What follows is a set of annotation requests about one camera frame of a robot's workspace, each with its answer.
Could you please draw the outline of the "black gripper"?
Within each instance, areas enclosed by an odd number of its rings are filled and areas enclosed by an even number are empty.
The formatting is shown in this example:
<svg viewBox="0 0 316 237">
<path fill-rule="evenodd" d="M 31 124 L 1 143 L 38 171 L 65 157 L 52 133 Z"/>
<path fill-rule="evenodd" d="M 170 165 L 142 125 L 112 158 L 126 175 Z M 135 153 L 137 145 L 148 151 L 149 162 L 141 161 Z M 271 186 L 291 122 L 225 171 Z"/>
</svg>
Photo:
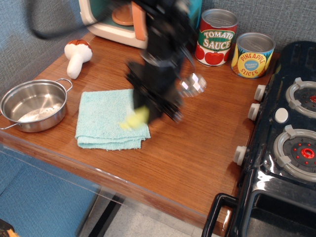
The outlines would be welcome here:
<svg viewBox="0 0 316 237">
<path fill-rule="evenodd" d="M 127 63 L 129 73 L 138 76 L 139 79 L 145 83 L 150 90 L 157 93 L 165 93 L 168 88 L 174 84 L 178 79 L 181 68 L 184 62 L 183 54 L 175 54 L 170 59 L 165 61 L 146 61 L 143 64 L 135 61 Z M 148 105 L 148 92 L 143 88 L 134 88 L 133 90 L 133 104 L 134 110 L 139 108 L 149 109 L 148 123 L 161 118 L 163 110 L 160 107 Z"/>
</svg>

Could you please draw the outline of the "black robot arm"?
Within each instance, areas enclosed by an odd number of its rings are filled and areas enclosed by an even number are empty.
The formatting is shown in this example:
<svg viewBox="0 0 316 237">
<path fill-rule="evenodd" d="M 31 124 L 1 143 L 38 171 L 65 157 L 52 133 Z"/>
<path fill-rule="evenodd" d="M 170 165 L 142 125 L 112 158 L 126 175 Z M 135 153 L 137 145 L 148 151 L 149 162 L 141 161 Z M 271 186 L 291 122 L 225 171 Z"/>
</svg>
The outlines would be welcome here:
<svg viewBox="0 0 316 237">
<path fill-rule="evenodd" d="M 166 114 L 181 119 L 182 98 L 176 81 L 185 58 L 192 60 L 186 46 L 194 28 L 190 24 L 188 0 L 137 0 L 146 13 L 147 48 L 143 64 L 129 62 L 127 80 L 133 86 L 133 107 L 125 123 L 137 128 Z"/>
</svg>

